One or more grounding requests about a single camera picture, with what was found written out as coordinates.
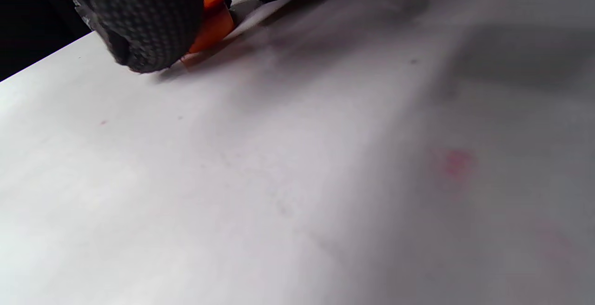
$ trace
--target orange plastic part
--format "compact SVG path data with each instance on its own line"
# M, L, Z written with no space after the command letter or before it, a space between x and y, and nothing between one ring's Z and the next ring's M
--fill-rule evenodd
M225 0L204 0L204 20L188 53L198 53L223 40L236 27Z

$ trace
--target white table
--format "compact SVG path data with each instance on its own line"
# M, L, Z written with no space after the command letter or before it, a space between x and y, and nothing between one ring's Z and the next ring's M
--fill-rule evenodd
M0 83L0 304L592 305L593 1L326 0L180 74L82 38Z

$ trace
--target red stain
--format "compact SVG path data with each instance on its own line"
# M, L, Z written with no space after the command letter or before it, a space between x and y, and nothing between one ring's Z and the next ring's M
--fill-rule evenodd
M469 180L475 158L473 154L464 150L451 150L446 154L444 173L459 183Z

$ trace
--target pink smudge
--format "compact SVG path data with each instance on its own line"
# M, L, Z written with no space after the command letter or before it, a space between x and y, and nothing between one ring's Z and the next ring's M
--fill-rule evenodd
M460 184L469 180L475 158L472 153L464 150L451 150L444 160L444 173Z

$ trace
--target white surface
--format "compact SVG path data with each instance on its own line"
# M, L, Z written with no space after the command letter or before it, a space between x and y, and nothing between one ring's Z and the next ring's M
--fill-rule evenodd
M0 83L0 304L593 303L593 0L327 0Z

